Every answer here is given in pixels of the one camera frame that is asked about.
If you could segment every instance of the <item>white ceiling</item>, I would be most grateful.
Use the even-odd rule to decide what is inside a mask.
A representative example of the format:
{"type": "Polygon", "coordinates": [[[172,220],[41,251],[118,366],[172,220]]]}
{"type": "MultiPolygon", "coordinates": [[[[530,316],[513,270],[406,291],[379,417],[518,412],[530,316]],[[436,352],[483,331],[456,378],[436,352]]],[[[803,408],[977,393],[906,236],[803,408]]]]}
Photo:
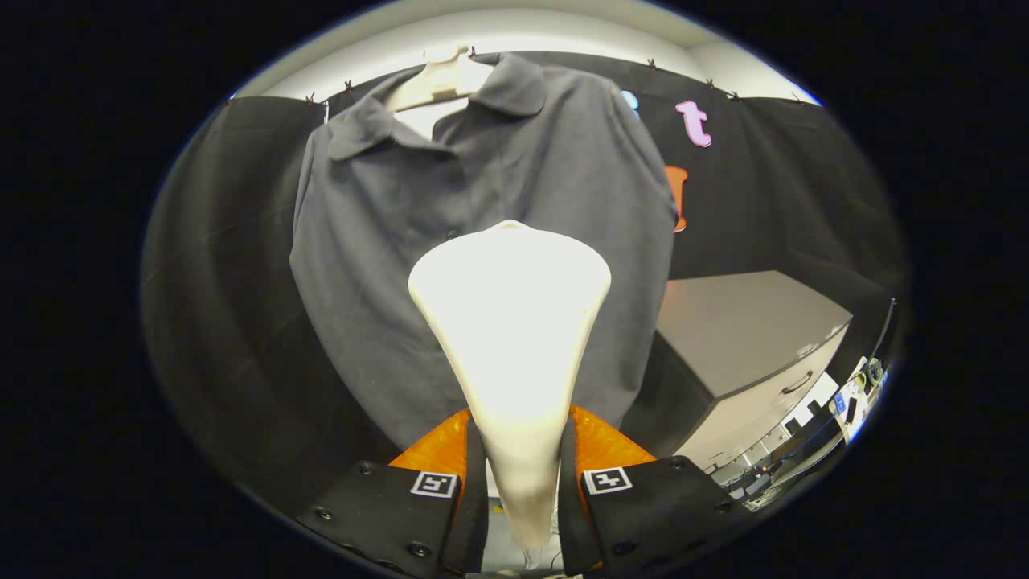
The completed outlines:
{"type": "Polygon", "coordinates": [[[428,19],[491,8],[557,10],[616,23],[682,48],[725,39],[681,15],[640,0],[398,0],[328,28],[260,71],[235,96],[264,94],[298,70],[356,42],[428,19]]]}

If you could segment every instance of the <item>shirt sleeve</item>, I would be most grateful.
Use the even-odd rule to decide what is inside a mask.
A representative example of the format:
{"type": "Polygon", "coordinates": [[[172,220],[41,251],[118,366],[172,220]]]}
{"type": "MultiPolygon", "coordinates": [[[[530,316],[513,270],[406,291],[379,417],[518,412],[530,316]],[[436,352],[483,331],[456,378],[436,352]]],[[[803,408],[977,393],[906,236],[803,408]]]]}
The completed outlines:
{"type": "Polygon", "coordinates": [[[608,113],[612,118],[612,124],[616,132],[616,138],[623,148],[623,153],[628,156],[626,162],[631,162],[639,168],[643,174],[645,183],[641,183],[640,188],[653,191],[661,197],[663,206],[667,207],[669,219],[674,228],[679,222],[679,209],[672,195],[672,185],[668,182],[668,174],[665,172],[665,159],[658,149],[657,143],[646,130],[646,125],[636,118],[633,109],[622,96],[622,88],[614,81],[607,83],[608,113]]]}

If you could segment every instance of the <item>gray cabinet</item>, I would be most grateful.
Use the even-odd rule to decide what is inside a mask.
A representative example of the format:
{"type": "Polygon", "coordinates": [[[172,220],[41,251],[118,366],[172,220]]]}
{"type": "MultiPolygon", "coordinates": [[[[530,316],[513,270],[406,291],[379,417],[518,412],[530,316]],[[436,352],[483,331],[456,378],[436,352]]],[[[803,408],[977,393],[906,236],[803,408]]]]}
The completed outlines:
{"type": "Polygon", "coordinates": [[[847,311],[776,270],[669,281],[654,339],[662,354],[652,353],[644,378],[664,403],[634,408],[623,432],[657,440],[647,425],[662,425],[670,432],[643,444],[647,450],[682,455],[712,472],[786,418],[825,370],[850,321],[847,311]]]}

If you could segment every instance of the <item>drawer handle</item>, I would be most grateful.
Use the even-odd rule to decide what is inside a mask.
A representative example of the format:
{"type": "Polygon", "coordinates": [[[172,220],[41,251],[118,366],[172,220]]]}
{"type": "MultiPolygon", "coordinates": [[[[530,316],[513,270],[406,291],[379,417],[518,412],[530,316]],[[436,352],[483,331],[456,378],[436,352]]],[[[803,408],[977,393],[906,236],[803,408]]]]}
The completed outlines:
{"type": "Polygon", "coordinates": [[[793,385],[792,387],[786,387],[785,389],[782,390],[782,394],[795,393],[797,391],[797,389],[800,389],[804,385],[807,385],[808,381],[810,381],[811,376],[813,376],[813,375],[814,374],[812,373],[812,371],[808,370],[808,373],[805,374],[803,378],[801,378],[801,382],[799,382],[797,384],[793,385]]]}

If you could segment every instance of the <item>orange gripper pad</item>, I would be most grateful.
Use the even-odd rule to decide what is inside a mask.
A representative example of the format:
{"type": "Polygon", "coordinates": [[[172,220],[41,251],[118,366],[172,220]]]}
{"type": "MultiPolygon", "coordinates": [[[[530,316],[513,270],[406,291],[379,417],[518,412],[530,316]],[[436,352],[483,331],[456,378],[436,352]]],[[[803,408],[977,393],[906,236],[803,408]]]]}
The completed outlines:
{"type": "Polygon", "coordinates": [[[389,466],[458,475],[461,477],[461,491],[457,496],[457,504],[460,505],[464,497],[465,471],[468,468],[467,444],[470,419],[471,411],[467,408],[447,419],[394,459],[389,466]]]}

